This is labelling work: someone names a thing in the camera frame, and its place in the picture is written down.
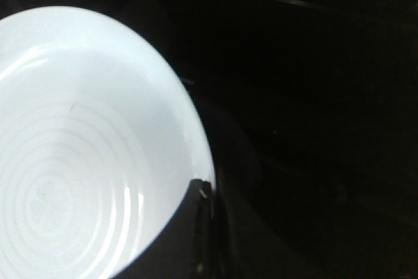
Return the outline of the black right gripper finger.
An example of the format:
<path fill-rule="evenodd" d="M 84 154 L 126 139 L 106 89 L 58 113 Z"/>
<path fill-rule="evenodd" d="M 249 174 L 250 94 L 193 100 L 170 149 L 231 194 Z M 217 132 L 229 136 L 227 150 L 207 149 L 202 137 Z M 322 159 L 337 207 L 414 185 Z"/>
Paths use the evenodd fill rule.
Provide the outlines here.
<path fill-rule="evenodd" d="M 212 187 L 191 180 L 182 202 L 155 240 L 121 278 L 212 277 Z"/>

